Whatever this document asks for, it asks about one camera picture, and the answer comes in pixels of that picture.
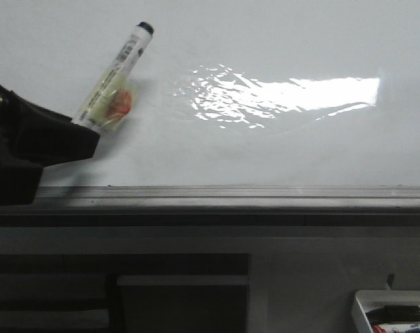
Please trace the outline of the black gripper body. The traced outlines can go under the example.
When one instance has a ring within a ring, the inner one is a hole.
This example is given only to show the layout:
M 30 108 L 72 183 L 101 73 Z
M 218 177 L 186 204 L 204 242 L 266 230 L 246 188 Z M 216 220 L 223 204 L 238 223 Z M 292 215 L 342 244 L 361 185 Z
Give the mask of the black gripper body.
M 9 92 L 0 86 L 0 118 L 13 110 Z M 42 175 L 39 164 L 12 154 L 8 127 L 0 121 L 0 205 L 28 205 L 34 201 Z

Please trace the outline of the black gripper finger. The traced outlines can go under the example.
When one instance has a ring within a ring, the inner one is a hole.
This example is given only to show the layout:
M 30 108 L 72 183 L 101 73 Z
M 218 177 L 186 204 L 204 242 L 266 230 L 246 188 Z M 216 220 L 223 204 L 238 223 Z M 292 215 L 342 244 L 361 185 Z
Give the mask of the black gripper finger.
M 9 93 L 17 103 L 10 139 L 14 156 L 42 167 L 94 156 L 99 133 L 74 124 L 70 117 L 31 103 L 12 90 Z

